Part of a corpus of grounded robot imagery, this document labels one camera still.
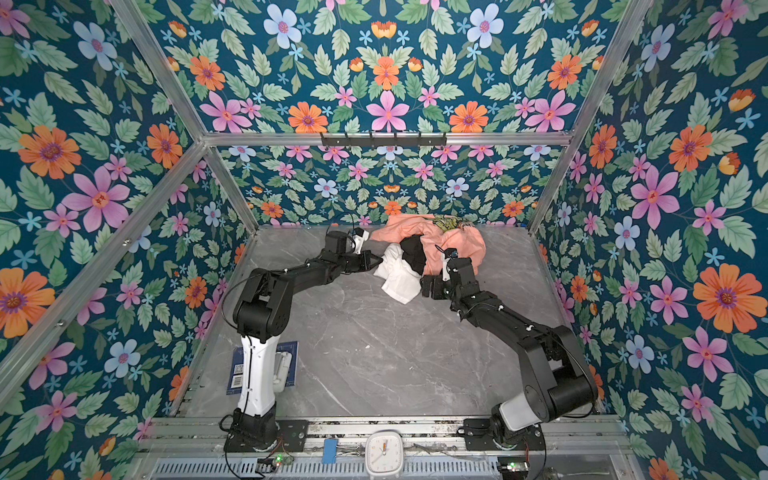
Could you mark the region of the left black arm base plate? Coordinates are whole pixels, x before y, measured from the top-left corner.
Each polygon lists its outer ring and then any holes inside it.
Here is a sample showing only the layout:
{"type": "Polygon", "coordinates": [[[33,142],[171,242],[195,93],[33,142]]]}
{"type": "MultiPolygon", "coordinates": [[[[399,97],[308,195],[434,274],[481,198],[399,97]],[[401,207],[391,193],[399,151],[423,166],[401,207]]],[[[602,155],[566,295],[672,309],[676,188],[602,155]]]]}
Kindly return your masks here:
{"type": "Polygon", "coordinates": [[[274,450],[297,453],[304,450],[310,422],[307,420],[277,420],[272,441],[256,440],[253,435],[230,430],[224,444],[226,453],[269,453],[274,450]]]}

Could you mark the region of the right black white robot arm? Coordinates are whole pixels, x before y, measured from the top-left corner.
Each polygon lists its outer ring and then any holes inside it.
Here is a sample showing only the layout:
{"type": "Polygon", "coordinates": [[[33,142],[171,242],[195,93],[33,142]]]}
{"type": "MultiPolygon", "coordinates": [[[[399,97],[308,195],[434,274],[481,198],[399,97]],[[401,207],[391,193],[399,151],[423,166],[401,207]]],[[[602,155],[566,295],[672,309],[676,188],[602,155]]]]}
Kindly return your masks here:
{"type": "Polygon", "coordinates": [[[521,392],[493,407],[485,429],[466,427],[466,436],[488,435],[498,446],[511,447],[534,427],[598,399],[572,330],[538,323],[506,306],[481,287],[470,259],[449,259],[439,274],[422,277],[420,285],[424,297],[449,301],[460,319],[493,334],[517,355],[521,392]]]}

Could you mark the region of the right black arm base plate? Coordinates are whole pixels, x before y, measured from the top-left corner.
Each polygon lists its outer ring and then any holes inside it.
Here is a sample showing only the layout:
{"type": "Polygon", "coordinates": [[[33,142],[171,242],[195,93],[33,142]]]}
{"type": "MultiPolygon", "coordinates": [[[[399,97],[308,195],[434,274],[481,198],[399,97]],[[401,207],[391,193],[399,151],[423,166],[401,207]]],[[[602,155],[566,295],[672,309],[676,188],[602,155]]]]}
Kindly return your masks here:
{"type": "Polygon", "coordinates": [[[466,418],[457,434],[464,439],[468,451],[543,451],[546,447],[539,425],[513,431],[497,417],[466,418]]]}

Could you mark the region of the white cloth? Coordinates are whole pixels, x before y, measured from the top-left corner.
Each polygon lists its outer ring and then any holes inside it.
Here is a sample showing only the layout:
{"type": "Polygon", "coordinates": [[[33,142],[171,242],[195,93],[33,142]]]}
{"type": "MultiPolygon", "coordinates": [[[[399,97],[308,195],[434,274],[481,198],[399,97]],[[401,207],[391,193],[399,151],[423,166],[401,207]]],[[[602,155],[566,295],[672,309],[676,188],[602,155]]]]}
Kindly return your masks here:
{"type": "Polygon", "coordinates": [[[421,294],[421,275],[411,268],[403,254],[399,244],[389,244],[374,275],[384,280],[382,290],[388,296],[401,304],[408,304],[421,294]]]}

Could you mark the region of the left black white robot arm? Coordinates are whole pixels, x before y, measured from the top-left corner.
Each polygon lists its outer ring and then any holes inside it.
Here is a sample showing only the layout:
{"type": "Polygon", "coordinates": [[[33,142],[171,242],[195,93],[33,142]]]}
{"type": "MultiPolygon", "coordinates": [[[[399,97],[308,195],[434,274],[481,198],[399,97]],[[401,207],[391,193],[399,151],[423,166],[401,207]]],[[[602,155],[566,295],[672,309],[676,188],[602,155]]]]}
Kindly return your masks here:
{"type": "Polygon", "coordinates": [[[363,248],[369,237],[359,227],[349,232],[328,231],[317,256],[283,269],[256,268],[246,277],[233,309],[243,363],[229,445],[265,451],[278,441],[273,377],[277,346],[290,320],[293,297],[342,275],[368,272],[380,265],[382,258],[363,248]]]}

